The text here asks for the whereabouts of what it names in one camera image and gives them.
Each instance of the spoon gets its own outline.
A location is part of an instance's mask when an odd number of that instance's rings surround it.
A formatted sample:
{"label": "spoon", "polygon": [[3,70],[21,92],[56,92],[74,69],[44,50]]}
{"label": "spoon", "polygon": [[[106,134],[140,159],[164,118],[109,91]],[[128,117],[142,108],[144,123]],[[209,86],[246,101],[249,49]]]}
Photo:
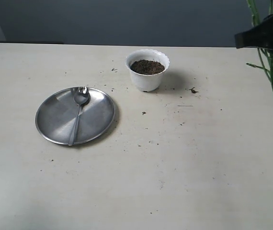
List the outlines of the spoon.
{"label": "spoon", "polygon": [[78,104],[79,108],[78,108],[73,129],[69,137],[69,141],[68,141],[69,146],[72,146],[74,144],[75,136],[77,135],[77,130],[78,130],[77,127],[79,122],[79,113],[80,113],[81,106],[84,105],[89,100],[89,97],[90,95],[89,95],[88,88],[85,86],[79,87],[78,91],[75,93],[74,100]]}

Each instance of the metal plate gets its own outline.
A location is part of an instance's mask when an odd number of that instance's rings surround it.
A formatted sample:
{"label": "metal plate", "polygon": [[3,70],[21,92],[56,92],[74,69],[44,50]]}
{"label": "metal plate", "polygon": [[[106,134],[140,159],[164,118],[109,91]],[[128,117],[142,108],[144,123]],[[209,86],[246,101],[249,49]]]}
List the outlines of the metal plate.
{"label": "metal plate", "polygon": [[[78,87],[59,91],[47,98],[36,112],[35,125],[47,140],[68,145],[78,106],[74,94]],[[106,93],[88,87],[90,101],[81,108],[74,145],[102,135],[114,120],[115,105]]]}

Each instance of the plate rim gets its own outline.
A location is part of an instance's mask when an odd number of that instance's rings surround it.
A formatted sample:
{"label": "plate rim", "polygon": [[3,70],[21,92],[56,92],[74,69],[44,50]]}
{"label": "plate rim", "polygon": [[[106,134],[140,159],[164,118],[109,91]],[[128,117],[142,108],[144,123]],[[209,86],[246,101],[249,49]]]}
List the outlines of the plate rim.
{"label": "plate rim", "polygon": [[[51,97],[53,97],[54,95],[57,95],[58,93],[61,93],[61,92],[63,92],[63,91],[68,91],[68,90],[71,90],[71,89],[74,89],[74,88],[78,88],[78,87],[80,87],[80,86],[69,87],[69,88],[67,88],[67,89],[60,90],[60,91],[58,91],[58,92],[56,92],[56,93],[50,95],[49,97],[47,97],[47,98],[41,103],[41,105],[40,105],[39,108],[37,109],[36,114],[35,114],[35,126],[36,126],[37,131],[38,131],[46,140],[49,140],[50,142],[53,142],[53,143],[58,144],[58,145],[68,146],[68,143],[59,142],[59,141],[56,141],[56,140],[53,140],[53,139],[47,137],[47,136],[40,130],[40,128],[39,128],[39,125],[38,125],[38,123],[37,123],[37,116],[38,116],[39,111],[41,110],[41,107],[42,107],[42,106],[45,104],[45,102],[47,102]],[[100,137],[102,134],[104,134],[104,133],[109,129],[109,127],[111,126],[111,124],[113,123],[114,118],[115,118],[116,105],[115,105],[113,99],[110,97],[110,95],[108,95],[108,94],[105,93],[104,91],[98,90],[98,89],[93,88],[93,87],[87,87],[87,88],[102,93],[103,95],[105,95],[105,96],[111,101],[111,104],[112,104],[112,106],[113,106],[113,116],[112,116],[112,119],[111,119],[111,122],[109,123],[109,125],[108,125],[102,132],[100,132],[100,133],[97,134],[96,136],[94,136],[94,137],[92,137],[92,138],[90,138],[90,139],[87,139],[87,140],[85,140],[85,141],[80,141],[80,142],[73,143],[73,146],[74,146],[74,145],[84,144],[84,143],[87,143],[87,142],[89,142],[89,141],[91,141],[91,140],[94,140],[94,139]]]}

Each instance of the white table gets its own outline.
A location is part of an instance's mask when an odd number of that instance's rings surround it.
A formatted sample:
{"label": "white table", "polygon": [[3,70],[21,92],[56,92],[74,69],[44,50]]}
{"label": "white table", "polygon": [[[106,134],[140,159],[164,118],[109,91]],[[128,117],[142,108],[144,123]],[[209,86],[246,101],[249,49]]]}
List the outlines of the white table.
{"label": "white table", "polygon": [[[139,48],[0,44],[0,230],[273,229],[273,94],[245,65],[256,51],[156,47],[171,67],[144,93],[125,67]],[[110,94],[116,127],[48,142],[37,108],[80,85]]]}

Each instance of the white pot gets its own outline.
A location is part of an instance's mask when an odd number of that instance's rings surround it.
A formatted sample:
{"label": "white pot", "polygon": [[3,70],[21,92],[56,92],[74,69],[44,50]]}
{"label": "white pot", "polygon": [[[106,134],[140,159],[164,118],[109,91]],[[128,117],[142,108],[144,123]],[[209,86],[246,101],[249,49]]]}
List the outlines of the white pot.
{"label": "white pot", "polygon": [[[131,65],[140,60],[157,61],[161,63],[165,69],[161,73],[153,75],[139,74],[131,70]],[[132,83],[142,92],[150,92],[158,88],[162,82],[162,77],[165,71],[170,66],[169,58],[153,49],[141,49],[133,52],[126,58],[126,66],[130,71],[130,77]]]}

